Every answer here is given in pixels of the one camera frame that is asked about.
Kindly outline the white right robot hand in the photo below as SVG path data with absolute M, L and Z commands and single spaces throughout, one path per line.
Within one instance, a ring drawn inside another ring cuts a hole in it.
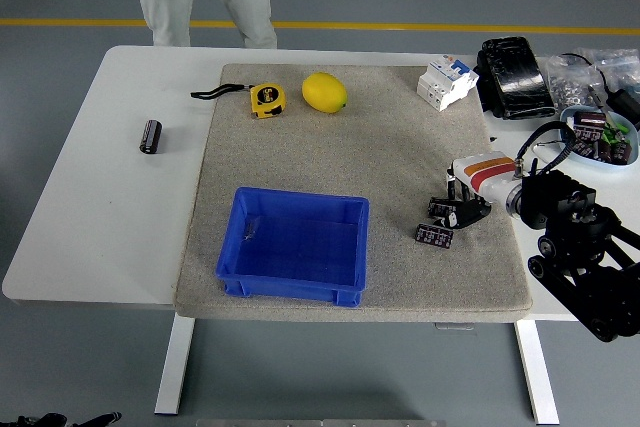
M 502 152 L 454 160 L 446 170 L 447 196 L 432 197 L 428 215 L 437 226 L 463 229 L 487 217 L 493 207 L 516 214 L 522 181 L 515 161 Z

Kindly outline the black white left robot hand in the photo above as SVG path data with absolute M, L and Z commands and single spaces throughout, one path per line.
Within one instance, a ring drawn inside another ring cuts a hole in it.
M 14 421 L 2 422 L 1 427 L 105 427 L 112 425 L 121 418 L 121 412 L 109 412 L 82 423 L 70 423 L 65 415 L 51 412 L 42 417 L 19 416 Z

